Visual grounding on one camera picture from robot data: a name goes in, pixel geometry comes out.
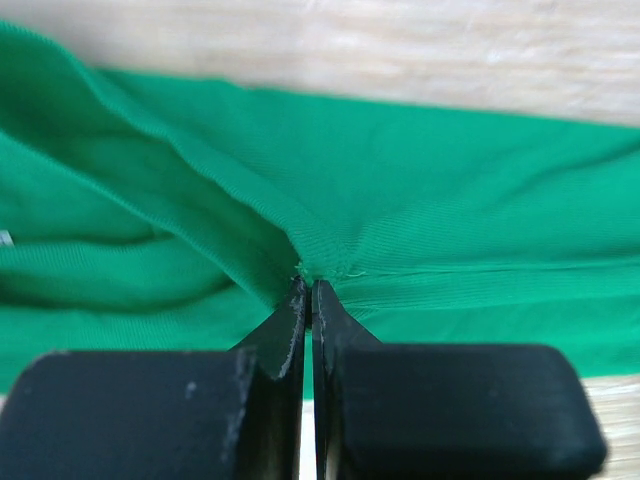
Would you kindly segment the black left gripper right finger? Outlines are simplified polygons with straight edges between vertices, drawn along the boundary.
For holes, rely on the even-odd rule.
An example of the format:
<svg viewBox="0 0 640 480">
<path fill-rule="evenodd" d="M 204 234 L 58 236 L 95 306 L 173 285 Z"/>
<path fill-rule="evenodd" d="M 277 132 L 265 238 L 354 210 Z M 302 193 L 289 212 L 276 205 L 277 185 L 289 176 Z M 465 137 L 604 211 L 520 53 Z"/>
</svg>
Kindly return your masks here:
<svg viewBox="0 0 640 480">
<path fill-rule="evenodd" d="M 321 479 L 587 479 L 608 448 L 576 371 L 541 344 L 386 343 L 311 291 Z"/>
</svg>

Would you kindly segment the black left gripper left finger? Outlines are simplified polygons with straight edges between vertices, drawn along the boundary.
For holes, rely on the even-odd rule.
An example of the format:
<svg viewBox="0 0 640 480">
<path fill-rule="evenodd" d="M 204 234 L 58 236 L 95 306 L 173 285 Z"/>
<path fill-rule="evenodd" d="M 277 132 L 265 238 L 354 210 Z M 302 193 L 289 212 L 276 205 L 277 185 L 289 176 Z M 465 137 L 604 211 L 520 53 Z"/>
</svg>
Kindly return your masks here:
<svg viewBox="0 0 640 480">
<path fill-rule="evenodd" d="M 5 479 L 294 479 L 307 287 L 226 351 L 56 351 L 1 410 Z"/>
</svg>

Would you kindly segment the bright green tank top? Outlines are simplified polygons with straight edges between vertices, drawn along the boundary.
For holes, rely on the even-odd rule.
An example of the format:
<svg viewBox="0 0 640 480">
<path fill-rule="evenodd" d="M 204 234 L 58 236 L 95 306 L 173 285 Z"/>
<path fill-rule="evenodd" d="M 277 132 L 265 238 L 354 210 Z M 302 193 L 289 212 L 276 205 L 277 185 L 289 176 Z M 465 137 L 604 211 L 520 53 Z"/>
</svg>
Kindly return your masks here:
<svg viewBox="0 0 640 480">
<path fill-rule="evenodd" d="M 1 25 L 1 387 L 62 349 L 226 349 L 295 275 L 386 341 L 639 369 L 635 128 L 90 67 Z"/>
</svg>

